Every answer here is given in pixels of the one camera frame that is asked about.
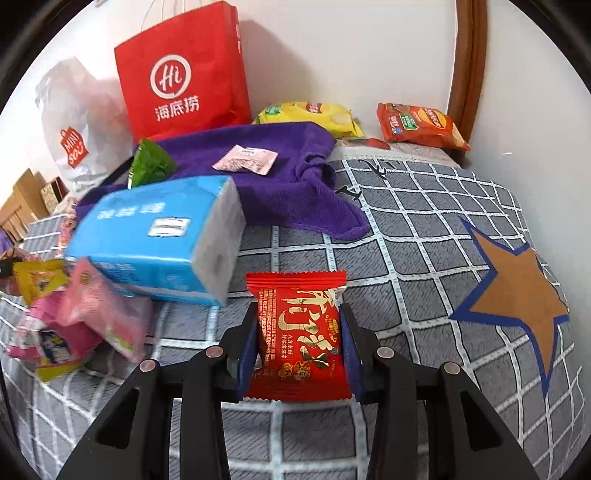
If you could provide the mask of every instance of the yellow snack packet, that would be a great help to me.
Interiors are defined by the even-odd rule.
[[[12,266],[22,298],[29,306],[45,295],[68,283],[63,260],[18,262]]]
[[[253,124],[280,122],[314,122],[336,138],[364,137],[351,112],[338,103],[291,102],[276,103],[259,113]]]

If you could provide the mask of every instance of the green snack packet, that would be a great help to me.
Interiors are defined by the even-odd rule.
[[[160,145],[143,138],[129,169],[127,188],[164,181],[177,169],[177,164]]]

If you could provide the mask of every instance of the tissue box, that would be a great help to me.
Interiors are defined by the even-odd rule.
[[[124,293],[223,305],[245,225],[231,177],[164,181],[103,197],[66,260],[88,257]]]

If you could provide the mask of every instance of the white wall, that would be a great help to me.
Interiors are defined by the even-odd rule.
[[[27,168],[58,174],[43,140],[35,86],[59,60],[77,56],[97,78],[116,77],[113,48],[139,32],[151,0],[89,5],[37,57],[0,115],[0,205]],[[455,0],[232,0],[239,9],[254,112],[290,100],[339,102],[379,135],[380,101],[445,110],[456,34]],[[186,0],[188,8],[198,0]],[[164,17],[183,0],[165,0]],[[161,18],[155,0],[145,27]]]
[[[591,385],[591,95],[517,7],[508,0],[488,6],[485,81],[469,159],[477,174],[516,194],[538,251],[564,287]]]

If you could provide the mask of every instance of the red snack packet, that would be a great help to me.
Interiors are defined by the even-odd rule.
[[[379,125],[386,142],[410,142],[470,151],[456,124],[434,108],[398,103],[378,104]]]
[[[247,397],[283,401],[350,398],[339,309],[346,272],[249,273],[258,300],[262,368]]]

